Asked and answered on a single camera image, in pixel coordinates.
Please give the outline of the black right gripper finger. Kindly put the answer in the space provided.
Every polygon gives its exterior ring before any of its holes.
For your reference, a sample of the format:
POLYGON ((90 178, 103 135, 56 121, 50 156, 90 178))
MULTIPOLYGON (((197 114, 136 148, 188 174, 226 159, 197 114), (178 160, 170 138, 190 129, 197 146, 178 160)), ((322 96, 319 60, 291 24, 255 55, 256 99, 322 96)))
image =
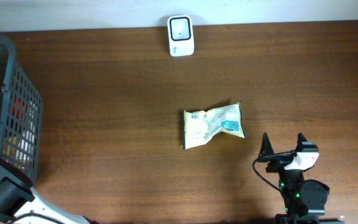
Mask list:
POLYGON ((270 139, 267 133, 263 133, 262 135, 262 144, 260 147, 259 156, 257 158, 258 162, 268 162, 269 157, 274 155, 274 151, 270 142, 270 139))
POLYGON ((305 148, 304 142, 307 142, 306 138, 302 133, 298 133, 298 139, 297 139, 297 145, 295 150, 296 151, 302 151, 305 148))

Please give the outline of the cream snack bag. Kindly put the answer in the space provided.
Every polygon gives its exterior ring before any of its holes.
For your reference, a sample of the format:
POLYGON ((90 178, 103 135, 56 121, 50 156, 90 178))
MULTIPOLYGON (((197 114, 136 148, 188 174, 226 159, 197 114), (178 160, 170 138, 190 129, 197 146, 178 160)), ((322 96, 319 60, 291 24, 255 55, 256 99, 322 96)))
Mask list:
POLYGON ((183 112, 184 149, 205 145, 219 133, 247 137, 242 125, 241 102, 208 111, 183 112))

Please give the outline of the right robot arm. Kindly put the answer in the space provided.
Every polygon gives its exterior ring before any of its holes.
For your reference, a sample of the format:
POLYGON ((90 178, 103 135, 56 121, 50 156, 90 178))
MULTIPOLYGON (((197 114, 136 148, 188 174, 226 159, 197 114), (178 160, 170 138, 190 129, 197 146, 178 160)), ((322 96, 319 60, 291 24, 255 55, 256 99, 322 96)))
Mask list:
POLYGON ((263 133, 258 160, 267 163, 267 173, 278 174, 277 188, 286 211, 275 216, 275 223, 319 223, 319 218, 325 214, 329 187, 303 176, 314 167, 318 157, 317 145, 307 141, 302 133, 298 134, 294 150, 281 153, 274 153, 267 133, 263 133))

